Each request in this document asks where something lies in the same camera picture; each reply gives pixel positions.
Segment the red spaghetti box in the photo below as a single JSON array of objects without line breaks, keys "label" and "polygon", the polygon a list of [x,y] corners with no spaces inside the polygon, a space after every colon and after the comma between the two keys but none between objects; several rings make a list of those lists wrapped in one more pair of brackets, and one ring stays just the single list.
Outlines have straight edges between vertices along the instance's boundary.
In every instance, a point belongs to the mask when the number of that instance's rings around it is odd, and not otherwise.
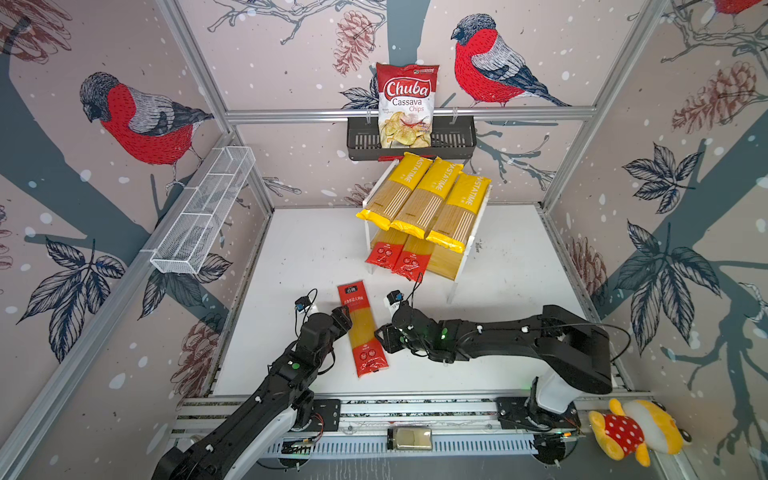
[{"label": "red spaghetti box", "polygon": [[409,281],[422,281],[435,245],[427,240],[408,236],[392,272]]},{"label": "red spaghetti box", "polygon": [[337,287],[341,304],[349,310],[352,328],[348,332],[358,377],[388,367],[385,352],[375,337],[376,323],[362,280]]},{"label": "red spaghetti box", "polygon": [[371,243],[366,263],[393,271],[408,235],[396,229],[379,230]]}]

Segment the yellow spaghetti bag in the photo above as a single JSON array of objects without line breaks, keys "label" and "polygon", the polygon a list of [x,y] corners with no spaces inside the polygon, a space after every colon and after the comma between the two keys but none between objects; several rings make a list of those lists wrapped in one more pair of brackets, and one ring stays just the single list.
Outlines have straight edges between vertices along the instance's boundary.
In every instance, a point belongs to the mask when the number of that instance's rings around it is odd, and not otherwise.
[{"label": "yellow spaghetti bag", "polygon": [[491,180],[460,174],[426,240],[463,254]]},{"label": "yellow spaghetti bag", "polygon": [[387,231],[432,164],[432,159],[406,152],[356,217]]},{"label": "yellow spaghetti bag", "polygon": [[464,165],[436,158],[390,228],[424,240]]}]

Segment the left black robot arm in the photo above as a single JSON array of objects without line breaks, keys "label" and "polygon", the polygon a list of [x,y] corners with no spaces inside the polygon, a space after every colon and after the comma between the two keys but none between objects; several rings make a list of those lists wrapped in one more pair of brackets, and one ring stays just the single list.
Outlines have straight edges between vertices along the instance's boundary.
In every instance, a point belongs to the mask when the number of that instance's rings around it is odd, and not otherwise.
[{"label": "left black robot arm", "polygon": [[154,479],[242,479],[267,449],[292,428],[303,427],[312,413],[311,384],[333,358],[334,343],[353,326],[349,308],[316,312],[299,336],[269,367],[255,390],[218,427],[182,451],[168,450]]}]

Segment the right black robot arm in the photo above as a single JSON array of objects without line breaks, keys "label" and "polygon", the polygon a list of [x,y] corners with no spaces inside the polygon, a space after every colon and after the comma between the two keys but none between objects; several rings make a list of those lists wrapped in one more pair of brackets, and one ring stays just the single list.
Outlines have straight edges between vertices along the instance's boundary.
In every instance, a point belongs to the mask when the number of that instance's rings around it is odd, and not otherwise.
[{"label": "right black robot arm", "polygon": [[552,414],[565,413],[583,394],[613,391],[608,333],[557,305],[520,320],[480,323],[436,321],[403,301],[375,338],[388,353],[407,349],[444,364],[488,356],[541,360],[550,371],[535,379],[529,403]]}]

